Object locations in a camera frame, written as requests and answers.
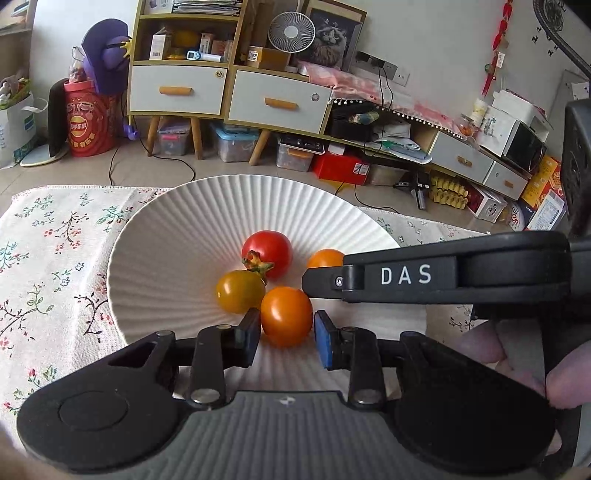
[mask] black microwave door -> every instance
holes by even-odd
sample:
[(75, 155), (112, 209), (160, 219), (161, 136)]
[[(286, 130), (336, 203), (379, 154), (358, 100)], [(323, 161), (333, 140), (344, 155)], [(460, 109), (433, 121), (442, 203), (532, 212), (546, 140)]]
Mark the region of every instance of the black microwave door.
[(532, 130), (520, 124), (506, 157), (518, 167), (532, 172), (540, 165), (546, 149), (547, 147)]

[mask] tomato stem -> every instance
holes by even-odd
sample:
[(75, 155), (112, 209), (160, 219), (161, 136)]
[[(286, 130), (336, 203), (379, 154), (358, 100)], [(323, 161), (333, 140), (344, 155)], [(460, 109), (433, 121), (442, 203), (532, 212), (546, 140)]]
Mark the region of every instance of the tomato stem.
[(250, 250), (242, 259), (242, 263), (248, 271), (258, 273), (267, 285), (267, 272), (275, 266), (273, 262), (263, 262), (259, 252)]

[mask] wall socket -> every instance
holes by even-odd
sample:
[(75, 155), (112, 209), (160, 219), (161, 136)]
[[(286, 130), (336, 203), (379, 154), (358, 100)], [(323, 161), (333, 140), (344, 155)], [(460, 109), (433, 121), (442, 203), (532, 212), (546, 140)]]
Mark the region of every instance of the wall socket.
[[(384, 62), (384, 69), (382, 67), (377, 67), (373, 65), (375, 62)], [(386, 72), (386, 77), (389, 80), (394, 80), (396, 76), (396, 71), (398, 67), (392, 63), (389, 63), (385, 60), (378, 59), (376, 57), (372, 57), (371, 55), (364, 53), (362, 51), (358, 51), (353, 57), (353, 62), (351, 62), (352, 67), (357, 67), (359, 69), (365, 70), (366, 72), (373, 73), (375, 75), (384, 76), (384, 72)]]
[(406, 84), (408, 83), (408, 77), (410, 76), (410, 72), (403, 68), (403, 67), (398, 67), (396, 70), (396, 74), (394, 75), (394, 83), (397, 83), (399, 85), (402, 85), (403, 87), (406, 87)]

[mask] yellow-green tomato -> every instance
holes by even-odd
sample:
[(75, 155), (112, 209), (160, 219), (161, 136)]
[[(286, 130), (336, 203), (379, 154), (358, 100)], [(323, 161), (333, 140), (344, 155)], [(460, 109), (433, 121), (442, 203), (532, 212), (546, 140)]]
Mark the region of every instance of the yellow-green tomato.
[(217, 302), (228, 313), (245, 314), (248, 309), (259, 309), (264, 296), (265, 283), (256, 272), (234, 270), (217, 282)]

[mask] black tube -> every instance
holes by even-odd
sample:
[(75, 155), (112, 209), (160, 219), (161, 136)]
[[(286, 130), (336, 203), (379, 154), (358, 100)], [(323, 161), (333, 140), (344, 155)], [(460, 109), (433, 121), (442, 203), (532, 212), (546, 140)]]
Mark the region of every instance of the black tube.
[(591, 79), (591, 67), (589, 64), (583, 60), (583, 57), (576, 53), (573, 48), (550, 27), (550, 22), (548, 21), (548, 18), (544, 12), (545, 1), (547, 0), (534, 0), (534, 12), (535, 16), (538, 18), (538, 22), (540, 22), (540, 25), (544, 31), (548, 34), (552, 41), (556, 43), (558, 48), (562, 50), (568, 58), (570, 58), (570, 60), (587, 76), (587, 78)]

